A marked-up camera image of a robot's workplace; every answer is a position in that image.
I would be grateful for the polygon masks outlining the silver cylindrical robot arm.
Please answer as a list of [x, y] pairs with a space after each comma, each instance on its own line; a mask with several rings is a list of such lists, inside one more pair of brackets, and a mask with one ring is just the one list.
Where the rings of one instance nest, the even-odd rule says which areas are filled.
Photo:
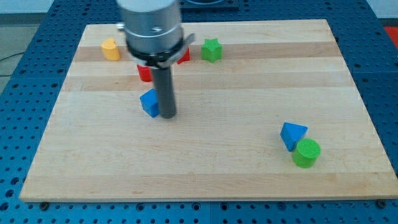
[[184, 56], [195, 35], [186, 36], [178, 0], [117, 0], [128, 51], [142, 66], [165, 69]]

